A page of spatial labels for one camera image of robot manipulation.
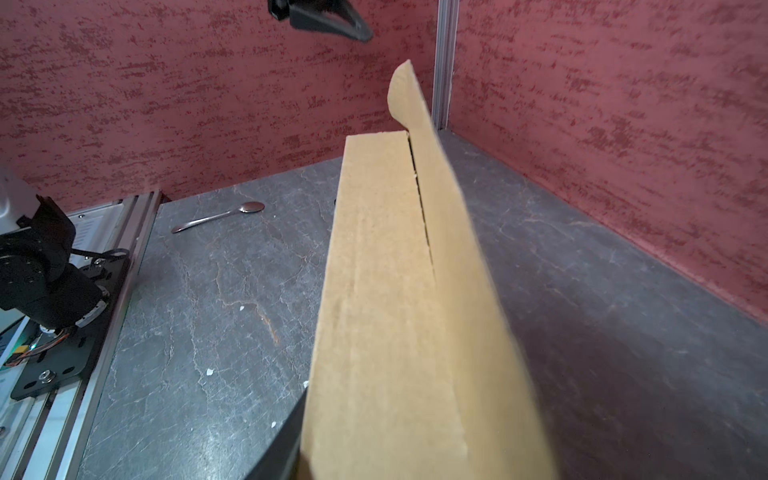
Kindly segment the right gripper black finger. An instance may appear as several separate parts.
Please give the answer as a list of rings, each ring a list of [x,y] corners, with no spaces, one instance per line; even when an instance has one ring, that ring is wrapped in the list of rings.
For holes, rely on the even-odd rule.
[[[293,480],[296,478],[307,393],[308,390],[305,389],[272,443],[245,476],[246,480]]]

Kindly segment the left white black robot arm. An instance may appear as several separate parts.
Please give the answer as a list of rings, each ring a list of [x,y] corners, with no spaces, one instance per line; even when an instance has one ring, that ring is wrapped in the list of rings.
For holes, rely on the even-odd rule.
[[[270,15],[297,29],[368,42],[373,31],[348,1],[269,1]],[[76,228],[50,197],[1,169],[1,309],[53,331],[83,328],[113,294],[70,262]]]

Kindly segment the brown cardboard box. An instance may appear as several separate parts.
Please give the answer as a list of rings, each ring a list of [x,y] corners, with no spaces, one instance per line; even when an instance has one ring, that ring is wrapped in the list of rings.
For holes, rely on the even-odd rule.
[[[555,479],[524,357],[410,62],[345,143],[301,479]]]

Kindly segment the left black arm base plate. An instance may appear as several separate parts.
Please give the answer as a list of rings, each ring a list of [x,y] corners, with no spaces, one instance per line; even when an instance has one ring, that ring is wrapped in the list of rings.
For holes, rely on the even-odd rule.
[[[101,260],[81,268],[96,285],[109,293],[106,308],[84,327],[67,331],[66,337],[50,349],[23,362],[10,398],[20,401],[38,397],[72,383],[88,380],[96,366],[113,313],[125,282],[130,259]]]

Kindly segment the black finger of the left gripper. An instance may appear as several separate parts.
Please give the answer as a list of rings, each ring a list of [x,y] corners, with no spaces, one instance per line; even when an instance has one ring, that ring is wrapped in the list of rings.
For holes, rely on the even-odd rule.
[[[273,18],[288,21],[296,30],[337,35],[361,43],[374,36],[347,0],[268,0],[267,8]]]

